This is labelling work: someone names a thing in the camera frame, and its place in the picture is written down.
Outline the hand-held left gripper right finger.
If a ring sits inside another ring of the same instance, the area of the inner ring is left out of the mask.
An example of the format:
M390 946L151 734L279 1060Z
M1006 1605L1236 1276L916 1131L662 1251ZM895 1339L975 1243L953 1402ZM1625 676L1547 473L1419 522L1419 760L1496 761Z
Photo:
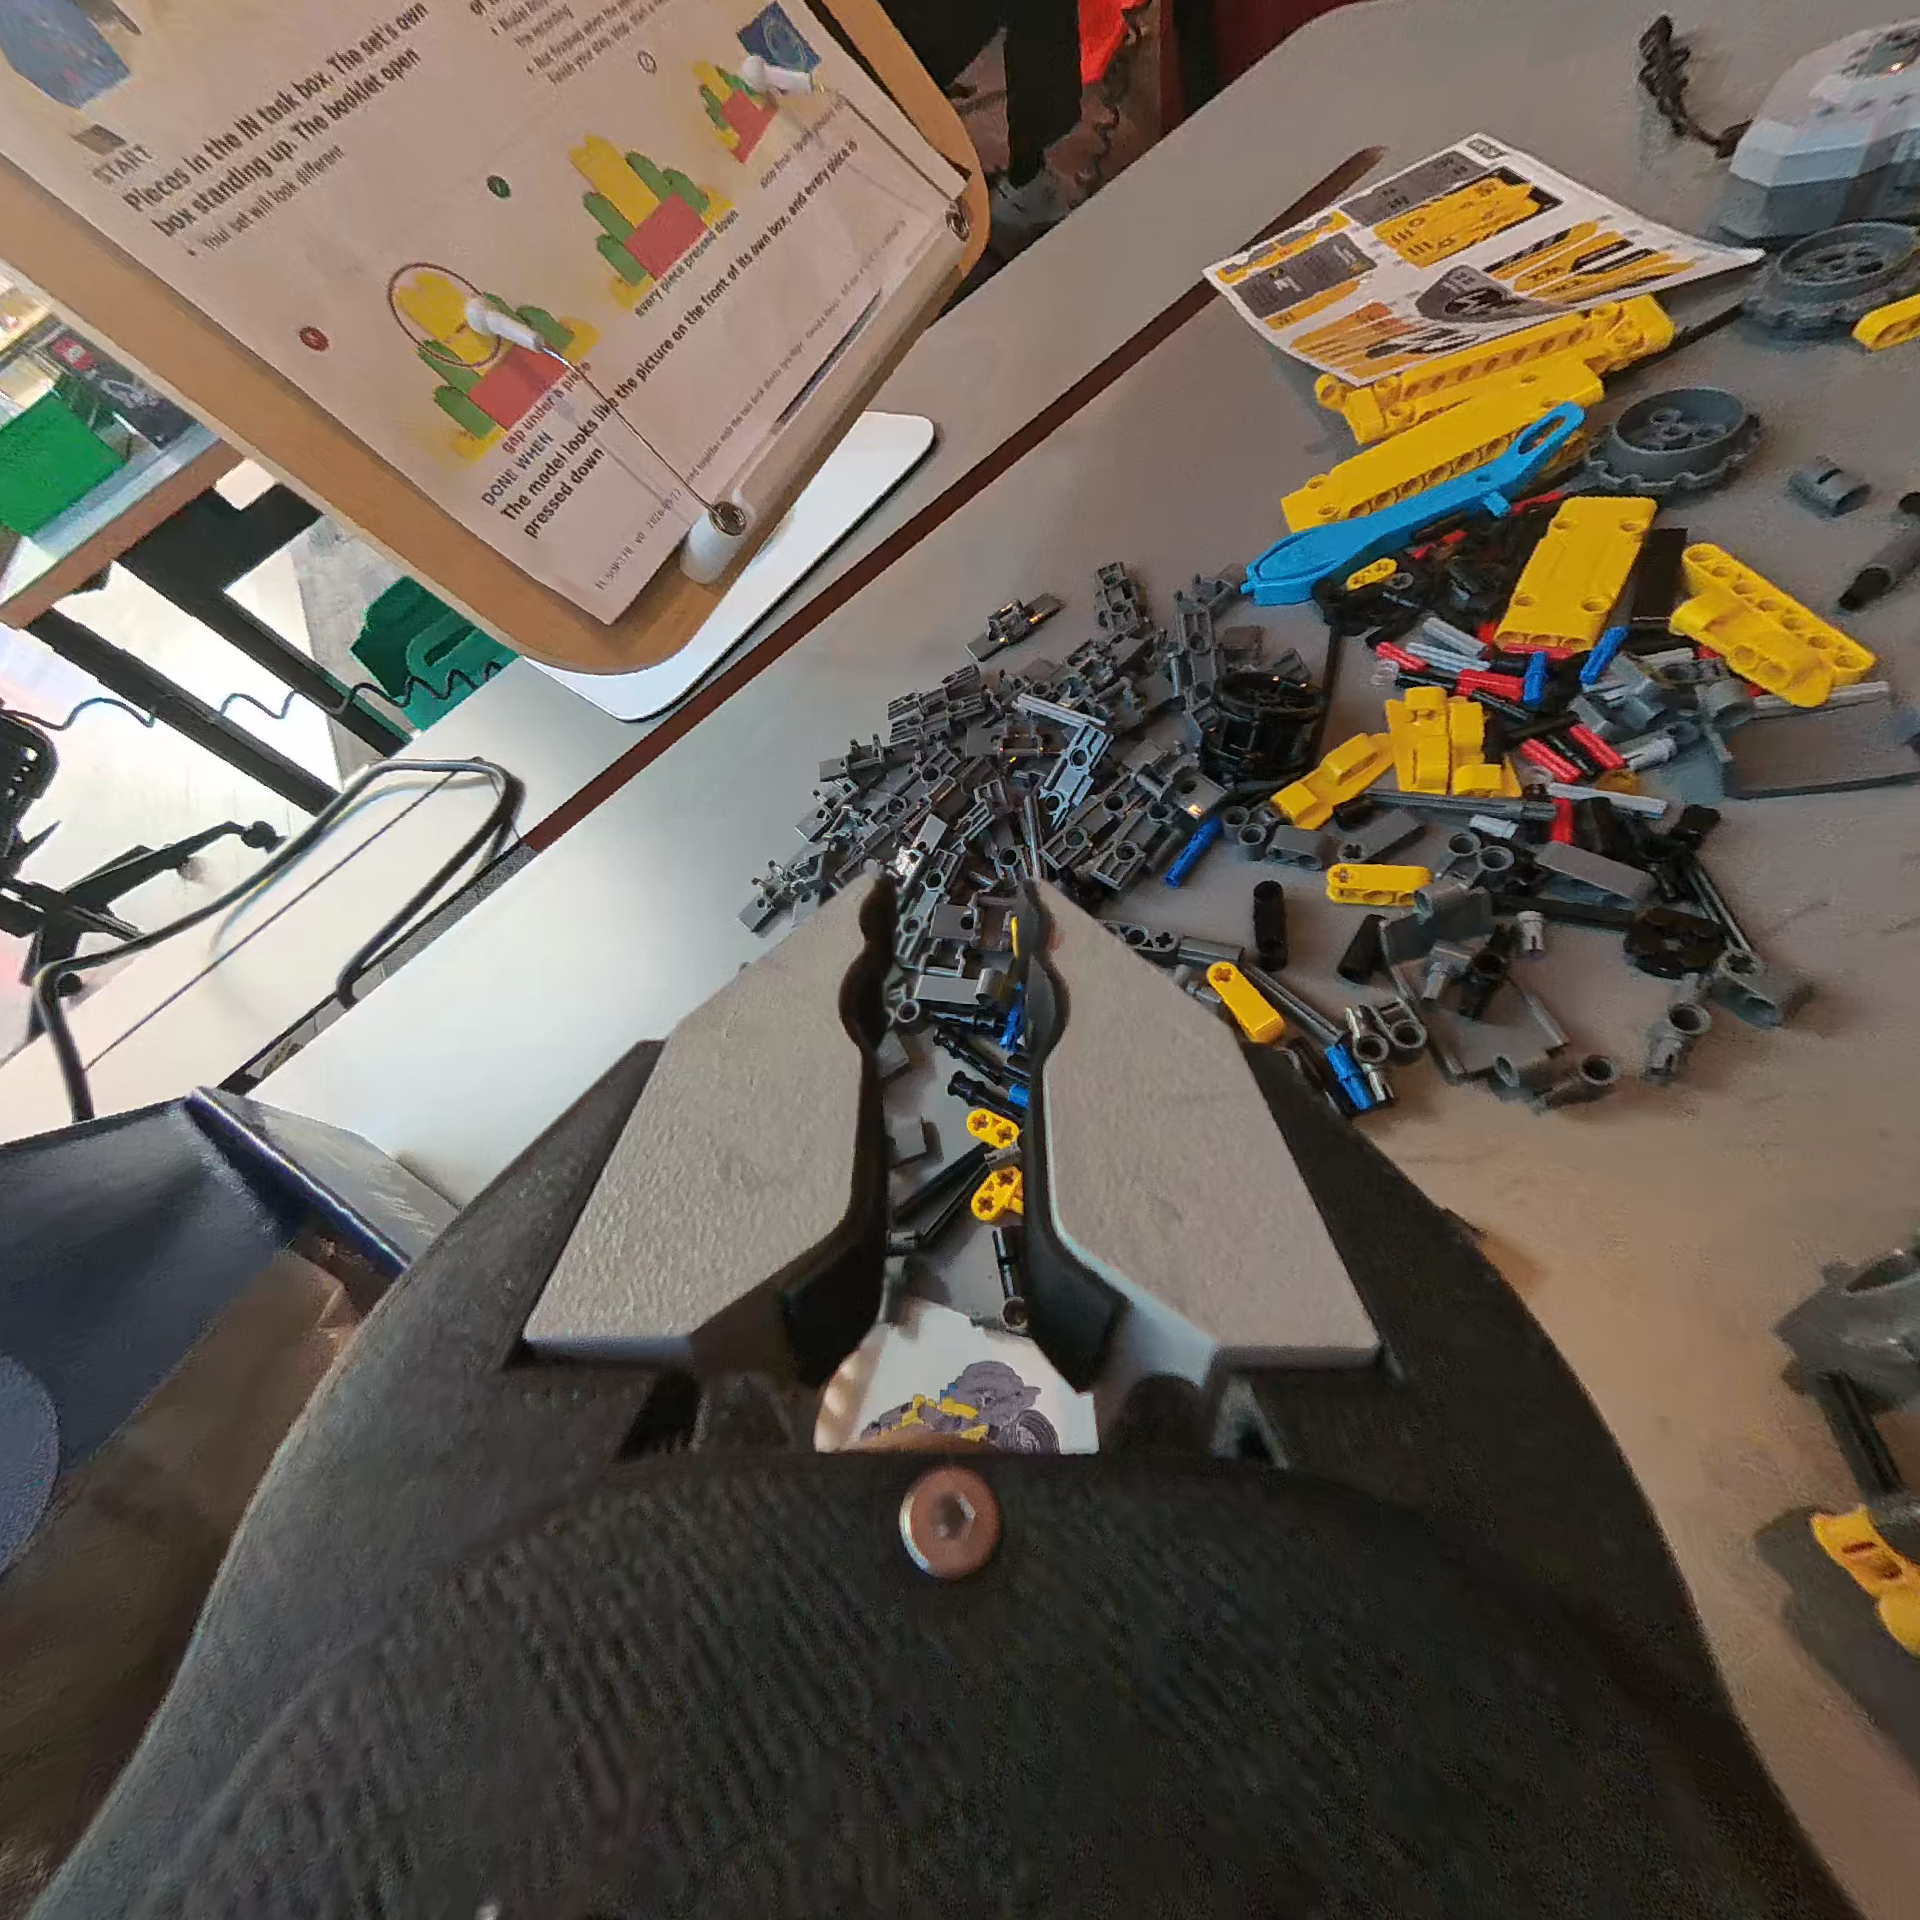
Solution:
M1205 1396L1383 1342L1252 1051L1049 883L1020 902L1030 1338L1070 1388Z

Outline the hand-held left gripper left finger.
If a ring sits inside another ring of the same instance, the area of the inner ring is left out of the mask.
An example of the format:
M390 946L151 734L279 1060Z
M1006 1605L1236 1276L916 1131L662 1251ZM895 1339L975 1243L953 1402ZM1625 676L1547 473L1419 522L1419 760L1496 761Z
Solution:
M892 880L853 883L665 1037L521 1328L532 1354L823 1388L861 1345L895 907Z

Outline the pile of black track links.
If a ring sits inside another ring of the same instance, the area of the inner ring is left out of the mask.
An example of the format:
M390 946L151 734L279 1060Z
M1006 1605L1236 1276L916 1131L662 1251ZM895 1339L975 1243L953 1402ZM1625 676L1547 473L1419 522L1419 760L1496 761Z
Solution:
M967 662L886 707L828 760L800 851L756 876L740 923L800 921L867 874L895 888L886 1019L984 1068L1023 1105L1017 894L1044 880L1088 913L1211 853L1265 859L1270 796L1308 772L1327 693L1296 650L1238 626L1233 580L1196 574L1156 616L1123 563L1095 571L1092 628L1032 656L1056 594L999 608Z

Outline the pile of mixed building pieces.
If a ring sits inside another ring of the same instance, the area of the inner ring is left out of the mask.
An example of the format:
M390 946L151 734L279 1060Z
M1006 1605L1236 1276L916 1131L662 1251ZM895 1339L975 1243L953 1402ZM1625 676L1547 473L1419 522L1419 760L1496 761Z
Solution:
M1587 493L1518 497L1502 518L1438 525L1311 592L1331 641L1363 637L1385 683L1381 724L1269 801L1283 821L1269 856L1303 851L1327 900L1360 914L1342 977L1399 989L1352 1005L1349 1036L1327 1045L1356 1114L1385 1105L1381 1068L1408 1049L1430 1051L1456 1084L1484 1080L1539 1112L1604 1094L1619 1065L1576 1060L1518 977L1556 926L1607 933L1633 972L1671 989L1647 1028L1651 1084L1680 1075L1716 1011L1772 1028L1812 994L1765 957L1702 865L1716 808L1668 803L1640 782L1709 753L1718 794L1755 797L1758 786L1736 785L1745 747L1820 746L1828 722L1869 715L1895 741L1900 713L1867 705L1886 693L1877 669L1801 712L1671 634L1683 550L1697 539L1660 515L1588 651L1499 651L1496 622L1569 497Z

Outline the grey desk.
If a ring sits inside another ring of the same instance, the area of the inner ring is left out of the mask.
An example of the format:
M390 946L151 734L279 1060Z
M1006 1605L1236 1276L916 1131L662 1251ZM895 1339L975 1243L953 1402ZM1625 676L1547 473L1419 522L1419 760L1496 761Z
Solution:
M1702 232L1715 166L1636 104L1636 40L1672 12L1696 92L1742 118L1801 56L1912 4L1369 4L1259 61L1008 282L928 338L929 370L996 397L1030 376L1022 324L1117 266L1123 238L1227 190L1209 264L1349 161L1388 174L1493 133L1660 222ZM1054 426L801 641L769 635L701 718L676 713L559 812L550 848L261 1093L475 1198L612 1059L761 945L736 900L788 836L816 764L880 732L892 697L961 662L996 606L1051 590L1040 637L1088 628L1100 563L1163 606L1247 561L1280 499L1334 459L1305 373L1205 298L1166 344ZM1840 1456L1783 1380L1774 1336L1825 1261L1916 1226L1916 794L1731 812L1711 874L1776 965L1814 980L1776 1032L1716 1016L1672 1088L1528 1114L1430 1068L1366 1136L1486 1233L1640 1476L1735 1704L1865 1916L1916 1916L1916 1779L1797 1638L1758 1534L1848 1504Z

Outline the pale desk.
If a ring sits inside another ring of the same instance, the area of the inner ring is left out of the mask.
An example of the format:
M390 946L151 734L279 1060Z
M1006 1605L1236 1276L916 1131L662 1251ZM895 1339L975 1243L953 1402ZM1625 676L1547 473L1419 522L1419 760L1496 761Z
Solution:
M349 948L377 930L488 817L485 777L387 782L320 853L228 917L127 961L75 1009L97 1114L191 1088L295 1080L295 1059L340 1019L380 1011L460 920L612 797L691 724L745 689L854 592L910 554L1166 330L1209 301L1209 260L1251 246L1350 192L1379 144L1336 134L1334 166L1257 161L1221 144L1225 104L1147 152L1056 233L940 317L883 384L876 406L935 426L929 452L819 558L711 674L637 722L612 718L612 683L571 686L515 665L427 734L422 760L485 760L524 782L517 836L461 880L345 1011L329 993Z

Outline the green crate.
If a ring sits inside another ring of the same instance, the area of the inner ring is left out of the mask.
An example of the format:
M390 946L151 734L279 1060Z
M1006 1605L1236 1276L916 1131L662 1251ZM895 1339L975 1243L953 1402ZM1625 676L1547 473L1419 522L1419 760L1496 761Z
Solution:
M430 590L400 578L366 610L351 659L416 732L505 673L517 654Z
M110 403L60 376L30 405L4 401L1 528L31 538L127 467L132 440Z

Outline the blue cardboard kit box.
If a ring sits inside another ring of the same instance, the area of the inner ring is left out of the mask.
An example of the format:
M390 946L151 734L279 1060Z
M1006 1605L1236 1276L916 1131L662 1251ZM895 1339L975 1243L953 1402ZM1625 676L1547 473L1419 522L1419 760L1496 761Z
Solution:
M6 1674L176 1657L345 1336L455 1212L213 1088L4 1145Z

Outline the blue brick separator tool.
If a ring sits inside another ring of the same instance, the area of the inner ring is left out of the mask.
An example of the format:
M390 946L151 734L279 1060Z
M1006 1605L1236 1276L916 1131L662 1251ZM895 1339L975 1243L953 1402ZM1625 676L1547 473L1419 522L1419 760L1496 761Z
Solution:
M1555 467L1587 422L1587 410L1564 401L1520 426L1502 446L1460 452L1449 467L1428 461L1428 477L1388 486L1376 483L1369 513L1347 515L1284 536L1255 556L1241 590L1259 608L1292 608L1324 582L1344 582L1357 570L1401 554L1433 528L1507 516L1518 497Z

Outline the white stand base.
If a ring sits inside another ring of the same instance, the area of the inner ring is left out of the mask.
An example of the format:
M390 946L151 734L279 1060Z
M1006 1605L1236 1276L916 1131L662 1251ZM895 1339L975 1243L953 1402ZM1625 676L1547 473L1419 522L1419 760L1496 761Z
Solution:
M928 417L871 410L797 493L751 563L699 630L670 659L627 674L582 674L539 662L564 686L622 724L654 722L705 683L940 442Z

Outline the long yellow panel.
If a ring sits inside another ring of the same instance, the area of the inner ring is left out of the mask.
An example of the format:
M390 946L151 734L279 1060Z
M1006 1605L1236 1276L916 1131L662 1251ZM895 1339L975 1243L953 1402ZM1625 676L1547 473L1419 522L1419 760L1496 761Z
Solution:
M1520 480L1499 469L1494 480L1473 483L1473 473L1496 469L1520 442L1520 464L1510 472L1521 477L1552 467L1565 444L1576 437L1587 414L1576 406L1561 406L1526 426L1468 422L1446 435L1425 429L1408 433L1401 440L1369 449L1331 472L1317 473L1305 485L1284 493L1280 508L1292 536L1356 522L1388 508L1399 508L1416 497L1443 486L1465 485L1473 491L1496 489L1513 497Z

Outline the black office chair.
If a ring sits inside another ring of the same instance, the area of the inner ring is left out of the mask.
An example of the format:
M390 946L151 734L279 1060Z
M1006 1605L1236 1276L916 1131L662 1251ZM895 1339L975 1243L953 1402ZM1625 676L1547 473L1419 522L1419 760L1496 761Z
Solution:
M73 957L88 934L115 945L134 939L137 930L111 905L163 874L183 874L216 841L231 836L257 853L281 845L269 824L216 824L163 848L132 848L69 884L28 880L23 869L53 832L28 834L24 821L49 792L56 766L53 732L1 712L1 930L23 942L20 980L48 963Z

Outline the grey toothed wheel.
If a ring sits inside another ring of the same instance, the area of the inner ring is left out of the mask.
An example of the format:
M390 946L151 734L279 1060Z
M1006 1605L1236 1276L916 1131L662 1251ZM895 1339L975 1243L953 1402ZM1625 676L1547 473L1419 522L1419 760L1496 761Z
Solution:
M1742 321L1783 341L1835 338L1867 313L1916 294L1916 289L1916 228L1840 225L1776 253L1744 294Z
M1760 417L1731 392L1657 392L1604 429L1583 477L1612 497L1702 497L1727 485L1760 440Z

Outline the large grey hub block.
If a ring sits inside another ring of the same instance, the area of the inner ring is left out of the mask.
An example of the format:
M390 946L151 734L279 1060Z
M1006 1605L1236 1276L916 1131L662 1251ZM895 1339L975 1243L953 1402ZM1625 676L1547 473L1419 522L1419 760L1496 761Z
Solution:
M1774 249L1845 225L1916 225L1918 21L1838 40L1769 92L1742 133L1715 232Z

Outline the long yellow beam frame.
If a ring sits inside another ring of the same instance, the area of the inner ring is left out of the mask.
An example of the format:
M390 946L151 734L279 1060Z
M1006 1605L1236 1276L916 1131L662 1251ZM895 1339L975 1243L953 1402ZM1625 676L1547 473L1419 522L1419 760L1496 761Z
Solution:
M1521 373L1572 370L1580 363L1592 378L1604 378L1668 349L1672 341L1676 324L1661 301L1636 294L1423 358L1363 388L1321 376L1311 395L1321 410L1342 417L1357 446L1366 449L1510 384Z

